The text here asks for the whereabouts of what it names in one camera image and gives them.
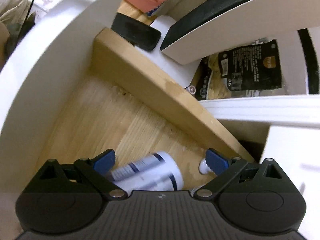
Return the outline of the white supplement bottle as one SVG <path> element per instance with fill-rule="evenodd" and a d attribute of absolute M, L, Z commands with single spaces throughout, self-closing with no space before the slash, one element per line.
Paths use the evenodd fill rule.
<path fill-rule="evenodd" d="M 181 191 L 184 185 L 178 165 L 164 151 L 116 168 L 106 178 L 128 195 L 133 191 Z"/>

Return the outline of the black smartphone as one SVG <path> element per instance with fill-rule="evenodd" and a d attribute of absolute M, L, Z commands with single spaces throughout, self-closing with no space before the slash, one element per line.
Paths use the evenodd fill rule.
<path fill-rule="evenodd" d="M 122 13 L 117 13 L 111 29 L 134 46 L 152 51 L 161 38 L 161 32 Z"/>

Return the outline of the small white knob piece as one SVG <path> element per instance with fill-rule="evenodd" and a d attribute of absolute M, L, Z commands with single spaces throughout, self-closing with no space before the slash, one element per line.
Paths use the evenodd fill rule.
<path fill-rule="evenodd" d="M 213 173 L 213 170 L 207 165 L 205 159 L 202 159 L 199 163 L 199 172 L 202 175 Z"/>

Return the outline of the white drawer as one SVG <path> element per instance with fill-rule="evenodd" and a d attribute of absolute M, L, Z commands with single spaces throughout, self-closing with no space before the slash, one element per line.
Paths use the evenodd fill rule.
<path fill-rule="evenodd" d="M 1 194 L 17 196 L 48 158 L 155 150 L 191 171 L 204 149 L 252 156 L 166 72 L 111 30 L 121 0 L 64 0 L 1 72 Z"/>

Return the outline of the white wooden nightstand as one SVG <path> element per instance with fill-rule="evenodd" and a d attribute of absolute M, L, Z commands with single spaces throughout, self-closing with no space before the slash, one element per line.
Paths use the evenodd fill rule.
<path fill-rule="evenodd" d="M 319 193 L 319 95 L 202 101 L 237 139 L 264 143 L 304 194 Z"/>

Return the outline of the beige tower heater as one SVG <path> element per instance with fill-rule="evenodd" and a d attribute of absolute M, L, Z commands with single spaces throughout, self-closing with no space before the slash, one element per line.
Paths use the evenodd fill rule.
<path fill-rule="evenodd" d="M 206 0 L 172 25 L 160 50 L 186 65 L 263 37 L 319 26 L 319 0 Z"/>

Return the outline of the black printed snack bag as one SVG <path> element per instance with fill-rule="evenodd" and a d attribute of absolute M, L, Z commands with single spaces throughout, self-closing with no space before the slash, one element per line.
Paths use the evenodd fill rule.
<path fill-rule="evenodd" d="M 199 101 L 276 95 L 283 88 L 277 41 L 262 38 L 204 57 L 191 85 Z"/>

